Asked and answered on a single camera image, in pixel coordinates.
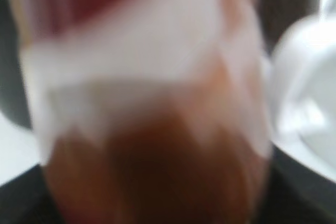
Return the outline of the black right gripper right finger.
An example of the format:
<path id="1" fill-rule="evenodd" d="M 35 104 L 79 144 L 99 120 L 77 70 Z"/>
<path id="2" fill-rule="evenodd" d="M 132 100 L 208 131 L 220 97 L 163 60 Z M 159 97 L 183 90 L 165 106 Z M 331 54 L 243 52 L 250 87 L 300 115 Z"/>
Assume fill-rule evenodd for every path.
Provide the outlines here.
<path id="1" fill-rule="evenodd" d="M 335 183 L 275 146 L 262 223 L 335 223 Z"/>

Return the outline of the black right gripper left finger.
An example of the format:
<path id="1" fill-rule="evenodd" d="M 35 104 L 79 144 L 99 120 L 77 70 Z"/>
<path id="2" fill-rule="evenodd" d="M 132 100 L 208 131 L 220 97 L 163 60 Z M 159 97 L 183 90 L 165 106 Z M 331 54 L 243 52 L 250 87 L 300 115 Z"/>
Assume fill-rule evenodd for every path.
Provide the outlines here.
<path id="1" fill-rule="evenodd" d="M 39 165 L 1 186 L 1 223 L 63 223 Z"/>

